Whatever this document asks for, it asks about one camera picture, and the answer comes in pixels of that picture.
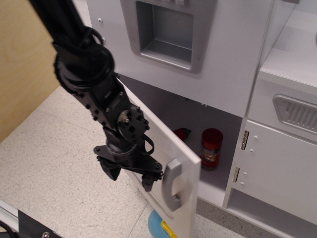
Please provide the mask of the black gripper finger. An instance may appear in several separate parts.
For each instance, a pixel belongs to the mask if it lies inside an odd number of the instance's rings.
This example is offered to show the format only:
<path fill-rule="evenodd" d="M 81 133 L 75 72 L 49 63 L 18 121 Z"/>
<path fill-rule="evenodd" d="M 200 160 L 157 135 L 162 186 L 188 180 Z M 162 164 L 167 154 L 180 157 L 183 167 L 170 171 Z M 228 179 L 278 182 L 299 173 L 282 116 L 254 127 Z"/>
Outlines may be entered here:
<path fill-rule="evenodd" d="M 98 161 L 105 174 L 111 180 L 116 181 L 120 174 L 121 168 L 116 163 L 100 156 L 98 156 Z"/>
<path fill-rule="evenodd" d="M 152 190 L 155 181 L 161 180 L 161 175 L 154 174 L 144 174 L 142 175 L 142 186 L 145 192 L 150 192 Z"/>

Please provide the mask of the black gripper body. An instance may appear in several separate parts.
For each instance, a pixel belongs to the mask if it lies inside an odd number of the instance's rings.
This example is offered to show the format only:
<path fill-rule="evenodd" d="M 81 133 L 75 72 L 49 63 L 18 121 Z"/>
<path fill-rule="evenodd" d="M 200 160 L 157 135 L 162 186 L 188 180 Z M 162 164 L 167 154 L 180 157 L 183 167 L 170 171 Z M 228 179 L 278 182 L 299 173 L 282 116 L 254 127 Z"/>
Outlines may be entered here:
<path fill-rule="evenodd" d="M 116 163 L 121 169 L 142 175 L 154 174 L 162 177 L 162 165 L 151 157 L 154 148 L 150 151 L 145 149 L 146 143 L 154 146 L 153 141 L 145 134 L 145 131 L 142 130 L 141 134 L 133 135 L 132 142 L 129 142 L 118 131 L 105 128 L 106 144 L 94 148 L 97 159 L 100 156 Z"/>

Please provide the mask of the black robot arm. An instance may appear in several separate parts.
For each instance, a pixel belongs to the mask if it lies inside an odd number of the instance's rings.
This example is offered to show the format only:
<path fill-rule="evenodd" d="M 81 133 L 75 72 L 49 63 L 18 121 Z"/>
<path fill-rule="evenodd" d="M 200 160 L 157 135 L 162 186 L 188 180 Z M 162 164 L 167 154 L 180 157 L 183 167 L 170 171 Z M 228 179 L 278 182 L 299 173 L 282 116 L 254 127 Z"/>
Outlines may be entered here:
<path fill-rule="evenodd" d="M 152 143 L 146 136 L 149 123 L 130 102 L 101 35 L 83 24 L 70 0 L 33 0 L 31 5 L 53 39 L 58 81 L 103 127 L 106 144 L 94 148 L 103 171 L 112 180 L 122 169 L 138 173 L 144 190 L 151 191 L 163 171 L 145 148 Z"/>

